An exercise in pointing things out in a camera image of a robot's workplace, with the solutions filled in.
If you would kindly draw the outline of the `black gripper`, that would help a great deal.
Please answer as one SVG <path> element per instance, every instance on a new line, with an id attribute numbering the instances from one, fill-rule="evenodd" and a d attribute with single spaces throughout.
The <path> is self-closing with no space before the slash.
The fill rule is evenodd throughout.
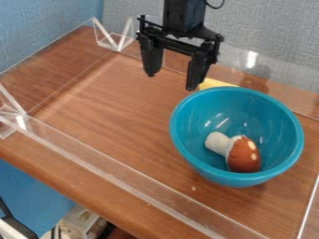
<path id="1" fill-rule="evenodd" d="M 146 14 L 138 17 L 141 55 L 149 77 L 162 69 L 165 49 L 194 55 L 189 62 L 187 91 L 194 91 L 203 82 L 211 62 L 218 62 L 219 47 L 225 41 L 225 36 L 205 26 L 206 7 L 219 9 L 223 4 L 215 7 L 207 0 L 165 0 L 162 23 L 151 21 Z"/>

